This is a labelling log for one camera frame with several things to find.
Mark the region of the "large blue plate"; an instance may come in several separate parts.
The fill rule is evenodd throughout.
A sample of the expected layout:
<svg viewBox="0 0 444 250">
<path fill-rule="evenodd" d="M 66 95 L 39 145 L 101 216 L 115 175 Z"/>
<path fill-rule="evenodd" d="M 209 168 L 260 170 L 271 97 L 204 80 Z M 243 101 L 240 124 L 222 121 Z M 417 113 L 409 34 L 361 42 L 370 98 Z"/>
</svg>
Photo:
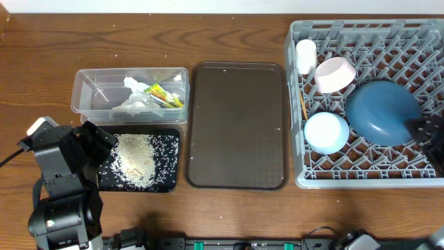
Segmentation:
<svg viewBox="0 0 444 250">
<path fill-rule="evenodd" d="M 371 143 L 384 147 L 412 139 L 404 123 L 422 117 L 417 99 L 390 81 L 363 84 L 347 99 L 345 114 L 352 128 Z"/>
</svg>

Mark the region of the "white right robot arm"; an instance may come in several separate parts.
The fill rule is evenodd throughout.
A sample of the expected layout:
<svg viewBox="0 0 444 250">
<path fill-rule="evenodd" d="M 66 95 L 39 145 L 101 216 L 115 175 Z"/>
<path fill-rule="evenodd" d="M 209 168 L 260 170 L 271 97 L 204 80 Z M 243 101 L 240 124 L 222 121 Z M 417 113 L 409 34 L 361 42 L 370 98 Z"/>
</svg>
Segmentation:
<svg viewBox="0 0 444 250">
<path fill-rule="evenodd" d="M 434 169 L 443 175 L 443 118 L 410 119 L 404 124 Z M 425 239 L 400 241 L 377 240 L 364 229 L 359 229 L 340 240 L 333 241 L 329 248 L 332 250 L 442 249 L 443 228 L 439 228 Z"/>
</svg>

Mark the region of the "wooden chopstick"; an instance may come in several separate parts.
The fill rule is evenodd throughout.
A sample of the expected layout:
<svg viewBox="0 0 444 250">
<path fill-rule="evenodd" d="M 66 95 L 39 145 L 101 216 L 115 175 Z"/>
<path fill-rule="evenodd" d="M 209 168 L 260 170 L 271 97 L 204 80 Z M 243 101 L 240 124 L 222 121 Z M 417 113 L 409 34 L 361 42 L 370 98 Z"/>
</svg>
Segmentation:
<svg viewBox="0 0 444 250">
<path fill-rule="evenodd" d="M 304 99 L 303 99 L 303 94 L 302 94 L 301 91 L 299 91 L 299 95 L 300 95 L 300 103 L 301 103 L 301 108 L 302 108 L 302 114 L 303 114 L 303 117 L 304 117 L 305 121 L 307 121 L 309 118 L 308 118 L 305 102 L 304 102 Z"/>
</svg>

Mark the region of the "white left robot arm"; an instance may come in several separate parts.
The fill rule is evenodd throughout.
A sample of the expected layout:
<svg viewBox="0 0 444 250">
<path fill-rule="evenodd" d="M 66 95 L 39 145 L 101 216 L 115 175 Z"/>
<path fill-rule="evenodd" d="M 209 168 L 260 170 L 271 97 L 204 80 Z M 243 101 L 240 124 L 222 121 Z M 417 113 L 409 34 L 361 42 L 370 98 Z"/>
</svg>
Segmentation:
<svg viewBox="0 0 444 250">
<path fill-rule="evenodd" d="M 38 249 L 100 249 L 99 166 L 116 138 L 91 122 L 62 126 L 39 118 L 19 142 L 41 177 L 33 188 L 28 231 Z"/>
</svg>

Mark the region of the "white cup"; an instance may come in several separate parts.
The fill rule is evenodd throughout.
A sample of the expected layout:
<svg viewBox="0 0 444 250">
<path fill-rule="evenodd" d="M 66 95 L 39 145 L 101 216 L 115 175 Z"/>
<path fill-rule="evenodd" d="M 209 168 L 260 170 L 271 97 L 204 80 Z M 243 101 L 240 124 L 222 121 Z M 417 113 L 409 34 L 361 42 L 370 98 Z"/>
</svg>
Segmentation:
<svg viewBox="0 0 444 250">
<path fill-rule="evenodd" d="M 317 46 L 312 40 L 301 40 L 296 44 L 296 69 L 299 74 L 309 74 L 317 66 Z"/>
</svg>

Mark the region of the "light blue bowl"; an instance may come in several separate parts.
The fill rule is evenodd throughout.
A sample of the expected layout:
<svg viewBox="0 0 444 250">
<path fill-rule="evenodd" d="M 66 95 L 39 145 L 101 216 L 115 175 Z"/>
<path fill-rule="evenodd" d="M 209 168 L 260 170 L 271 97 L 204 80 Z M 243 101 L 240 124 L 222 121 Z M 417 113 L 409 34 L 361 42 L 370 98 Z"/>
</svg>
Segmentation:
<svg viewBox="0 0 444 250">
<path fill-rule="evenodd" d="M 323 155 L 340 151 L 348 141 L 349 133 L 347 121 L 331 112 L 312 115 L 304 127 L 310 149 Z"/>
</svg>

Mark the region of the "yellow green snack wrapper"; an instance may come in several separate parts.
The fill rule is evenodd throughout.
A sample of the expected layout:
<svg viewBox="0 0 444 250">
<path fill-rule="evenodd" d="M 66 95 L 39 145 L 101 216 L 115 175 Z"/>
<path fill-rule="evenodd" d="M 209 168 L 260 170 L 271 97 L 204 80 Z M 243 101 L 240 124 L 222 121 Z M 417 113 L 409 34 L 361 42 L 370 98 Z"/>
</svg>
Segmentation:
<svg viewBox="0 0 444 250">
<path fill-rule="evenodd" d="M 178 95 L 171 94 L 155 83 L 144 90 L 145 93 L 155 97 L 160 103 L 167 108 L 182 108 L 183 103 L 179 100 Z"/>
</svg>

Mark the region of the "white napkin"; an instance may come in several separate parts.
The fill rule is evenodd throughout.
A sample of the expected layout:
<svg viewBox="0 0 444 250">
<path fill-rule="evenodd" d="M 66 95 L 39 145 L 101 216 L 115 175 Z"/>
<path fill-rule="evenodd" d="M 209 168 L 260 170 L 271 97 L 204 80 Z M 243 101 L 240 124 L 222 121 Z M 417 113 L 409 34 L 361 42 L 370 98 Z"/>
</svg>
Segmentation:
<svg viewBox="0 0 444 250">
<path fill-rule="evenodd" d="M 116 106 L 110 111 L 110 118 L 113 119 L 117 113 L 126 113 L 134 117 L 136 114 L 146 112 L 151 109 L 156 115 L 163 117 L 161 112 L 161 105 L 144 90 L 149 88 L 149 85 L 136 81 L 133 77 L 125 77 L 123 80 L 124 87 L 131 89 L 131 95 L 120 106 Z"/>
</svg>

